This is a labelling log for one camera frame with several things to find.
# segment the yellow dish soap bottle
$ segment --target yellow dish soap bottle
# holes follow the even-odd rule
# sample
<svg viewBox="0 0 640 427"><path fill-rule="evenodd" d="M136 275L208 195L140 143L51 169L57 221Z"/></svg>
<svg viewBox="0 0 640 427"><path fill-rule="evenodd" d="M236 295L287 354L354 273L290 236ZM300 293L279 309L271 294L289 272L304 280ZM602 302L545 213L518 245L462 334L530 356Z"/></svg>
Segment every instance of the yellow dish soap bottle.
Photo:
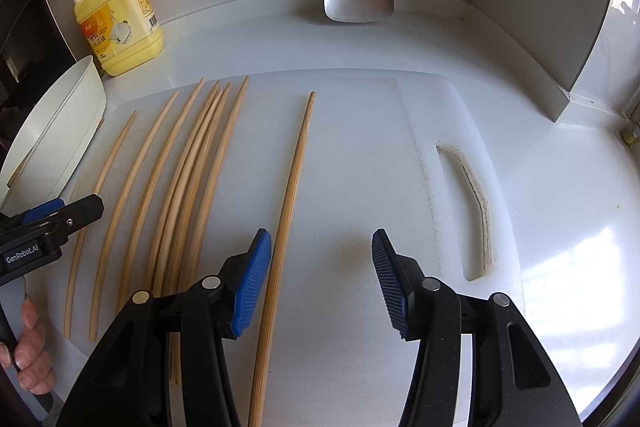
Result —
<svg viewBox="0 0 640 427"><path fill-rule="evenodd" d="M104 70L117 76L162 51L149 0L74 0L76 20Z"/></svg>

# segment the ridged blue rubber pad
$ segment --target ridged blue rubber pad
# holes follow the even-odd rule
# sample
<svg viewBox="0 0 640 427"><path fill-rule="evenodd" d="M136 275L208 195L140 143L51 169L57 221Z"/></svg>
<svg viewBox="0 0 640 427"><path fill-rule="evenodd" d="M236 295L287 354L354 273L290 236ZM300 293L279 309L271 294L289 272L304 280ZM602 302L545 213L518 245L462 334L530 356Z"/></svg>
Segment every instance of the ridged blue rubber pad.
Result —
<svg viewBox="0 0 640 427"><path fill-rule="evenodd" d="M21 225L26 226L31 223L35 223L45 217L49 216L49 214L53 214L55 211L60 210L65 206L65 202L60 198L56 198L55 200L47 201L47 203L43 203L40 206L36 206L36 208L32 208L29 212L25 214L22 218Z"/></svg>
<svg viewBox="0 0 640 427"><path fill-rule="evenodd" d="M262 282L271 262L271 234L264 229L259 230L247 255L251 260L236 291L234 318L231 320L231 330L236 337L249 327L254 316Z"/></svg>
<svg viewBox="0 0 640 427"><path fill-rule="evenodd" d="M371 255L373 257L373 266L376 268L376 274L378 274L382 295L385 298L386 310L389 313L389 318L391 318L391 325L394 329L400 331L402 338L405 338L408 329L407 297L402 290L398 274L390 258L391 255L395 256L396 252L393 251L388 240L387 245L385 245L385 241L380 235L380 230L373 235Z"/></svg>

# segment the white cutting board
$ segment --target white cutting board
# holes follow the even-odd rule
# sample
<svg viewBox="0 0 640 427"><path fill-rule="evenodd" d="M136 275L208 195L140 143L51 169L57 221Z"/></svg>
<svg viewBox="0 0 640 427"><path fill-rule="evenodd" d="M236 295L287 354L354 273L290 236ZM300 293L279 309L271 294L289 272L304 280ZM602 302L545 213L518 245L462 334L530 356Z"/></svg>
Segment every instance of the white cutting board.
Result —
<svg viewBox="0 0 640 427"><path fill-rule="evenodd" d="M235 97L242 78L233 81ZM142 279L146 251L177 156L210 86L207 83L200 94L158 185L131 292ZM122 257L146 180L192 89L181 89L127 203L107 273L100 334L114 317ZM226 257L246 251L258 228L265 227L275 238L290 162L312 90L318 95L284 269L264 425L397 425L417 343L405 343L391 328L371 262L371 235L384 228L396 251L416 258L426 275L439 277L467 295L486 298L494 291L508 293L524 313L511 223L482 139L446 78L368 70L256 74L210 213L201 276L217 273ZM90 228L84 245L72 342L87 354L94 347L87 334L90 299L111 210L146 133L170 95L163 92L134 100L107 115L79 166L73 199L92 190L124 122L133 109L140 112L100 194L104 217ZM438 155L437 145L455 154ZM465 181L459 158L474 179L475 192ZM483 220L478 200L484 208ZM69 241L65 255L48 276L50 315L60 329L73 243ZM483 270L483 265L490 268ZM241 339L225 341L243 421L261 307L260 302L252 326ZM468 356L465 343L463 395L469 387ZM467 414L461 407L456 420Z"/></svg>

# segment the finger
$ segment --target finger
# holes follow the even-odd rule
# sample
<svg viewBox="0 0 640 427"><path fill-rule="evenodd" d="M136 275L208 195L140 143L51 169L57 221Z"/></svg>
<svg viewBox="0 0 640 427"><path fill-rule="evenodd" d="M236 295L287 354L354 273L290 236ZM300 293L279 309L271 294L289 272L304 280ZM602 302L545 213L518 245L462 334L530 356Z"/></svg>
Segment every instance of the finger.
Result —
<svg viewBox="0 0 640 427"><path fill-rule="evenodd" d="M20 369L26 369L38 358L44 349L45 338L45 327L41 323L36 324L33 330L29 328L22 330L22 338L14 352L15 363Z"/></svg>
<svg viewBox="0 0 640 427"><path fill-rule="evenodd" d="M56 386L57 381L58 381L58 377L56 376L56 372L53 369L50 369L49 372L47 373L47 376L44 377L44 380L31 388L31 392L33 394L50 393L51 391L53 391L53 388Z"/></svg>
<svg viewBox="0 0 640 427"><path fill-rule="evenodd" d="M49 374L52 364L53 360L47 351L40 353L29 367L18 373L20 387L25 391L33 389Z"/></svg>
<svg viewBox="0 0 640 427"><path fill-rule="evenodd" d="M0 365L3 369L9 368L11 365L11 354L9 354L9 348L3 343L0 343Z"/></svg>
<svg viewBox="0 0 640 427"><path fill-rule="evenodd" d="M31 300L31 297L27 295L24 303L22 304L22 321L25 326L30 330L36 327L38 323L38 310L36 305Z"/></svg>

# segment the curved wooden stick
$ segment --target curved wooden stick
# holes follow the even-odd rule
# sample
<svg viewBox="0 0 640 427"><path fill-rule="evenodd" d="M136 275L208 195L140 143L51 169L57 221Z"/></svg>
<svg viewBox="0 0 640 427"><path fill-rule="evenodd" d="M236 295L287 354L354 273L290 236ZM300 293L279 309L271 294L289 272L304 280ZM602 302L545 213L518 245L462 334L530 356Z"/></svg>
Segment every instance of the curved wooden stick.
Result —
<svg viewBox="0 0 640 427"><path fill-rule="evenodd" d="M198 129L202 124L202 120L204 120L205 115L207 114L207 109L216 94L218 93L218 88L220 87L220 81L217 81L213 88L211 89L207 100L205 100L202 105L202 109L196 118L195 123L193 124L193 128L189 134L187 142L185 142L184 147L182 148L182 152L180 153L180 158L178 159L178 163L175 166L174 175L171 178L171 182L169 183L169 188L166 191L166 195L164 197L164 203L162 203L162 209L160 210L160 216L158 217L158 222L156 223L156 231L154 234L154 240L151 244L151 249L149 251L149 257L146 261L146 272L145 272L145 282L144 288L146 290L151 290L154 283L154 276L156 273L156 264L158 263L158 251L160 250L160 242L162 240L162 231L164 230L164 224L166 222L166 215L169 212L169 206L171 205L171 199L174 195L175 185L178 184L178 177L180 177L180 172L182 171L182 167L184 166L184 162L187 160L187 155L189 153L189 149L191 149L191 144L196 138L196 134L198 133Z"/></svg>
<svg viewBox="0 0 640 427"><path fill-rule="evenodd" d="M111 147L111 152L109 156L107 156L107 161L104 163L102 167L102 171L98 176L98 181L95 182L94 194L99 194L102 186L104 185L104 181L107 178L107 174L109 173L109 169L111 169L111 165L113 165L113 161L120 150L120 146L124 139L127 137L127 133L133 124L133 121L136 119L138 112L134 111L127 123L124 124L122 131L120 131L120 135L118 136L116 143ZM80 256L82 255L82 246L84 245L84 237L86 236L86 231L88 227L84 227L84 229L78 232L78 238L76 239L76 245L74 247L74 256L71 259L71 270L69 271L69 282L66 284L66 300L65 300L65 322L63 327L63 333L66 339L71 338L71 317L73 314L74 307L74 295L76 294L76 280L78 279L78 269L80 267Z"/></svg>
<svg viewBox="0 0 640 427"><path fill-rule="evenodd" d="M94 285L94 295L91 301L91 316L89 319L89 340L96 341L98 339L98 320L100 319L100 303L102 301L102 290L104 288L104 279L107 275L107 265L109 264L109 256L111 254L111 247L113 246L113 240L116 237L116 232L118 231L118 225L120 223L120 218L122 217L122 211L127 203L127 199L129 198L129 193L131 192L131 187L133 187L133 183L136 180L136 176L138 175L138 171L140 171L140 166L146 157L146 153L151 146L151 142L153 142L156 134L158 133L158 129L162 125L162 121L166 114L169 112L169 109L175 102L175 99L178 98L179 91L176 91L174 95L169 99L169 101L164 106L164 109L160 112L156 123L149 131L148 136L145 139L145 142L142 144L140 148L140 152L138 152L138 156L136 157L133 165L127 175L127 179L122 186L122 190L120 191L120 195L118 197L118 202L116 203L115 208L113 209L113 214L111 216L111 221L109 223L109 227L107 228L107 234L104 237L104 244L102 245L102 251L100 252L100 259L98 260L98 269L95 274L95 285Z"/></svg>
<svg viewBox="0 0 640 427"><path fill-rule="evenodd" d="M175 235L174 243L172 245L173 256L170 260L170 267L167 273L167 277L164 284L164 293L171 295L178 291L178 282L180 280L180 267L182 266L182 259L184 258L184 246L187 240L187 233L189 232L189 223L191 221L191 214L193 214L193 205L195 204L198 188L200 187L200 181L204 174L205 164L209 157L211 146L213 145L213 139L222 117L222 112L225 109L226 99L228 98L229 90L231 89L231 82L226 84L225 90L222 92L222 98L218 104L218 108L213 115L213 120L207 129L207 134L204 139L204 143L200 148L196 165L189 179L189 185L187 192L180 208L180 217L177 225L177 232ZM169 363L170 378L177 385L182 385L182 374L180 371L180 336L173 334L170 341L171 359Z"/></svg>
<svg viewBox="0 0 640 427"><path fill-rule="evenodd" d="M187 266L185 270L185 282L187 287L193 284L193 280L198 274L198 264L200 263L200 252L202 251L202 242L204 241L204 233L207 229L207 221L209 220L209 213L211 211L211 204L213 202L213 196L216 193L216 186L218 185L218 178L220 177L220 170L226 156L226 148L231 141L231 135L233 134L234 127L236 126L236 120L242 107L242 100L244 100L244 94L246 88L249 85L249 77L244 78L244 82L238 91L234 107L231 108L229 119L226 121L225 130L222 132L220 138L220 144L218 150L213 158L211 170L209 171L209 178L207 179L207 185L205 185L204 192L202 194L202 200L200 201L200 209L198 210L198 216L196 218L196 224L191 234L191 243L189 245L189 256L187 258Z"/></svg>
<svg viewBox="0 0 640 427"><path fill-rule="evenodd" d="M305 118L302 120L296 152L293 155L293 162L289 173L289 181L287 182L287 190L284 193L280 221L278 222L278 233L273 247L267 292L264 296L264 306L262 308L262 322L260 323L258 347L255 354L254 382L251 387L248 427L260 427L262 425L264 397L267 391L267 377L269 376L271 344L273 344L273 330L278 307L278 296L280 295L280 280L282 279L282 268L287 253L287 241L289 240L293 207L296 204L300 171L302 170L302 162L305 158L306 139L309 135L309 123L311 122L315 99L316 94L312 92L306 104Z"/></svg>
<svg viewBox="0 0 640 427"><path fill-rule="evenodd" d="M124 304L126 304L127 299L129 298L129 283L131 280L131 271L133 270L133 261L136 258L136 250L138 249L140 235L142 235L142 228L145 224L146 213L148 212L149 206L151 205L151 199L153 198L154 192L156 191L156 185L158 185L158 180L160 179L160 175L162 174L162 169L164 168L164 164L166 163L167 158L169 158L169 154L171 153L171 149L174 146L174 142L176 137L178 136L178 133L180 133L182 124L187 118L187 115L191 110L191 106L193 105L193 102L195 102L196 97L200 93L203 85L204 78L193 90L191 96L189 97L189 100L187 100L187 102L184 104L184 107L182 108L180 115L178 115L178 118L175 121L174 126L169 133L169 136L167 136L166 140L164 141L164 145L162 146L162 150L158 156L158 159L156 160L156 165L151 172L151 176L149 177L148 182L146 182L145 192L142 196L142 199L140 200L140 204L138 205L136 219L133 222L133 228L131 229L131 234L129 235L127 253L124 256L122 275L120 277L120 288L118 289L118 311L122 309Z"/></svg>
<svg viewBox="0 0 640 427"><path fill-rule="evenodd" d="M222 98L220 98L218 108L213 115L213 119L211 120L211 124L207 129L207 134L205 136L204 142L200 147L200 151L198 152L198 158L196 159L196 164L189 178L188 188L185 192L184 199L182 200L182 205L180 206L180 218L178 220L175 232L174 244L172 246L173 254L170 260L169 270L166 274L164 284L164 293L166 295L171 295L178 291L180 267L182 266L182 259L184 257L184 245L187 240L187 232L189 232L189 223L191 221L191 214L193 213L193 205L196 201L196 195L198 193L198 188L200 187L200 181L202 179L202 175L204 174L204 167L207 162L207 158L209 157L209 152L211 150L211 146L213 145L213 139L216 135L218 124L220 123L220 118L222 117L222 112L224 111L226 99L229 95L230 89L231 82L226 84L225 90L222 92Z"/></svg>
<svg viewBox="0 0 640 427"><path fill-rule="evenodd" d="M166 274L167 261L169 260L169 254L171 252L171 243L174 237L174 229L175 222L178 219L178 212L180 211L180 206L182 205L182 197L184 196L184 191L187 188L187 182L189 181L189 176L191 176L191 171L193 170L193 164L195 162L196 156L198 155L198 150L200 149L200 145L202 144L202 140L207 132L207 128L209 127L209 122L213 117L213 114L218 107L218 103L220 103L220 98L222 97L222 92L218 92L216 97L211 102L209 109L207 110L207 114L202 120L202 124L198 129L198 133L196 134L195 140L191 145L191 149L187 155L187 160L184 162L184 167L180 172L180 177L178 178L178 183L175 185L175 192L171 199L171 206L169 206L169 212L166 215L166 222L164 224L164 230L162 231L162 240L160 242L160 250L158 251L158 263L156 265L156 276L154 277L154 295L161 296L162 288L164 286L164 276Z"/></svg>

